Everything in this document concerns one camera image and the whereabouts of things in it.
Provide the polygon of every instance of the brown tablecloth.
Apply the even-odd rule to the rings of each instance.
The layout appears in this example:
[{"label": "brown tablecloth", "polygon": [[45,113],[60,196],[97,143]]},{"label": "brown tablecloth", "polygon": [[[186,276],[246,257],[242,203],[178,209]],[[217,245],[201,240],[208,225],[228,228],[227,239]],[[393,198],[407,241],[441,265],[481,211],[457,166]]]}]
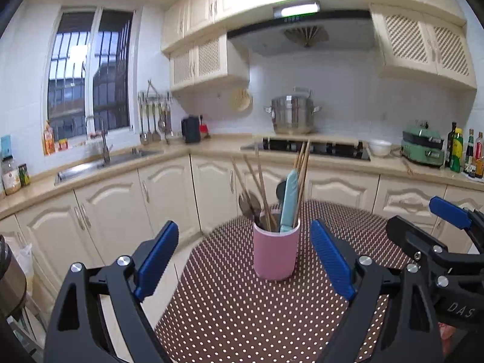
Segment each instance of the brown tablecloth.
[{"label": "brown tablecloth", "polygon": [[[311,244],[311,221],[323,217],[337,237],[383,266],[410,259],[386,237],[386,219],[368,211],[309,201],[294,273],[270,282],[253,271],[252,224],[238,217],[221,225],[188,260],[177,290],[156,326],[180,363],[313,362],[328,344],[347,302],[337,295]],[[386,308],[381,296],[356,361],[371,355]]]}]

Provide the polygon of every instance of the sink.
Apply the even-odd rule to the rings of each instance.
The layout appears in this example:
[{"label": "sink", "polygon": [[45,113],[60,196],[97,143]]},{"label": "sink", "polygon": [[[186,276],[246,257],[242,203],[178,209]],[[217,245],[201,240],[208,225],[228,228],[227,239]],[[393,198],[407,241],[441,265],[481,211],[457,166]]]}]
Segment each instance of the sink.
[{"label": "sink", "polygon": [[97,161],[82,163],[81,165],[76,165],[76,166],[73,166],[72,168],[65,169],[57,173],[54,185],[58,185],[60,183],[71,180],[73,178],[89,175],[99,169],[104,169],[110,166],[119,165],[120,163],[123,163],[123,162],[137,160],[139,158],[144,158],[150,155],[159,155],[159,154],[163,154],[163,150],[152,151],[152,150],[131,149],[130,153],[112,155],[110,162],[107,162],[107,163],[105,163],[104,160],[97,160]]}]

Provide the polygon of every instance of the window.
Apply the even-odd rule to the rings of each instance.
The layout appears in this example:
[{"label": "window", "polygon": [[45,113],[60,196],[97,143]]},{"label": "window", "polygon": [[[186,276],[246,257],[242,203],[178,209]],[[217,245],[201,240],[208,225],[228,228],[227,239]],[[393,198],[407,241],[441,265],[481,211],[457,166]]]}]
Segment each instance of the window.
[{"label": "window", "polygon": [[131,24],[132,12],[99,8],[62,14],[47,90],[47,118],[56,141],[86,135],[89,115],[100,116],[107,129],[129,126]]}]

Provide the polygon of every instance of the green appliance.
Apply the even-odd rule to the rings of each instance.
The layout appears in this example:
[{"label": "green appliance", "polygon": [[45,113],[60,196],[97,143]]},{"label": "green appliance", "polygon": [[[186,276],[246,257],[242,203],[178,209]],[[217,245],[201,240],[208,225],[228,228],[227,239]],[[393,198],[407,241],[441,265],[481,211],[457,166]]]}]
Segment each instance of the green appliance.
[{"label": "green appliance", "polygon": [[445,160],[444,140],[437,131],[425,126],[408,126],[403,131],[402,155],[420,165],[440,167]]}]

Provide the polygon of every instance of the light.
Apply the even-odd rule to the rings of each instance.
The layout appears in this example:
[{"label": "light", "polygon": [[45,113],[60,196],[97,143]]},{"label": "light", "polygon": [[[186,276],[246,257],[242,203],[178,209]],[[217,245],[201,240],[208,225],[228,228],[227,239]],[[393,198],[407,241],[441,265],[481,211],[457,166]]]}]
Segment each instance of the light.
[{"label": "light", "polygon": [[69,49],[69,60],[71,63],[82,63],[88,53],[87,45],[74,45]]},{"label": "light", "polygon": [[319,4],[310,3],[302,5],[293,5],[292,7],[285,7],[281,9],[280,17],[306,15],[309,13],[319,12]]}]

